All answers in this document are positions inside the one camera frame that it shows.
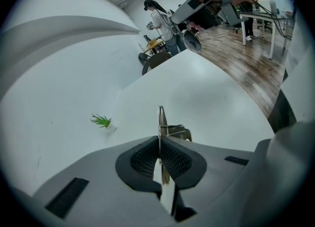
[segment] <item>white tabletop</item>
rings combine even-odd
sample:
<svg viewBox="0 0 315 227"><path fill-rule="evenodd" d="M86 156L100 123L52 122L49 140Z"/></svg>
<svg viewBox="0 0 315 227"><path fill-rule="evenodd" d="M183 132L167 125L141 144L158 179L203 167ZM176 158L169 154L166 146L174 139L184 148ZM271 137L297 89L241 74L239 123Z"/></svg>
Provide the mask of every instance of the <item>white tabletop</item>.
<svg viewBox="0 0 315 227"><path fill-rule="evenodd" d="M158 133L158 105L168 125L190 129L196 143L253 151L273 137L262 111L229 75L185 50L125 88L112 116L107 147Z"/></svg>
<svg viewBox="0 0 315 227"><path fill-rule="evenodd" d="M266 20L266 21L271 21L273 22L274 19L277 19L279 21L281 20L288 20L288 17L281 16L279 14L274 15L271 17L268 13L263 13L263 12L240 12L239 15L244 16L244 17L249 17L249 18L254 18L254 19L259 19L259 20Z"/></svg>

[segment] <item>small succulent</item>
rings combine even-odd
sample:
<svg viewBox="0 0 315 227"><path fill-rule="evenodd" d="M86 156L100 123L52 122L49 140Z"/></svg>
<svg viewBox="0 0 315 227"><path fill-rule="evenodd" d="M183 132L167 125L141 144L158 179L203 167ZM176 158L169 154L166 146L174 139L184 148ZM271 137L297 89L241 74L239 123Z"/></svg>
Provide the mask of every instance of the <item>small succulent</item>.
<svg viewBox="0 0 315 227"><path fill-rule="evenodd" d="M105 116L104 117L101 117L99 115L96 114L96 116L94 114L92 114L92 117L94 118L93 120L90 119L93 123L97 124L97 125L100 125L102 127L108 127L109 124L110 124L110 120L111 119L107 119Z"/></svg>

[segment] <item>white shirt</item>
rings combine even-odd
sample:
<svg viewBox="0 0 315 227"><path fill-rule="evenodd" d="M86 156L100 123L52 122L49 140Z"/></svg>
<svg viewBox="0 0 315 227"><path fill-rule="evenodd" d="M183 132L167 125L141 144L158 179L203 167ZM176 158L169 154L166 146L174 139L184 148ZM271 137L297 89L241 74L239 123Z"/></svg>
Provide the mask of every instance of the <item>white shirt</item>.
<svg viewBox="0 0 315 227"><path fill-rule="evenodd" d="M151 13L151 17L153 20L154 27L160 27L164 40L170 40L173 37L173 32L171 30L170 25L172 25L171 21L168 19L167 14L154 9Z"/></svg>

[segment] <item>wooden floor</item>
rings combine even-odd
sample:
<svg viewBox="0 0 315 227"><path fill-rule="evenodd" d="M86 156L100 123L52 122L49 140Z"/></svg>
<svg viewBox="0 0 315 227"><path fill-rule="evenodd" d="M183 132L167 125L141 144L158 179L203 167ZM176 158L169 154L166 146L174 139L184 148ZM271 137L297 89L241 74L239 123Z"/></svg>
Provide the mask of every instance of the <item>wooden floor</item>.
<svg viewBox="0 0 315 227"><path fill-rule="evenodd" d="M202 31L198 37L202 45L201 55L238 82L268 117L283 80L287 49L283 49L284 38L277 32L273 59L270 60L271 31L266 30L262 38L261 29L257 29L254 21L253 32L259 38L247 41L246 46L241 29L236 34L232 28L223 25Z"/></svg>

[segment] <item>person with black hair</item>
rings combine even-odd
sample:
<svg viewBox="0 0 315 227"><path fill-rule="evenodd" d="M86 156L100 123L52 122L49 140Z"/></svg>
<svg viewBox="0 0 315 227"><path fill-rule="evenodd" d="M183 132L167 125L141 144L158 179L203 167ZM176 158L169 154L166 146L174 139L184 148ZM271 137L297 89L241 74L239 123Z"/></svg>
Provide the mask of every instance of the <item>person with black hair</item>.
<svg viewBox="0 0 315 227"><path fill-rule="evenodd" d="M171 55L177 55L178 48L181 52L184 51L186 47L182 40L182 36L171 23L166 10L154 0L144 1L144 6L145 9L152 11L151 17L153 26L151 29L160 29L162 31L163 39Z"/></svg>
<svg viewBox="0 0 315 227"><path fill-rule="evenodd" d="M252 3L248 1L241 2L241 7L245 12L252 12ZM253 18L249 18L244 22L246 40L252 41L252 38L258 38L252 31Z"/></svg>

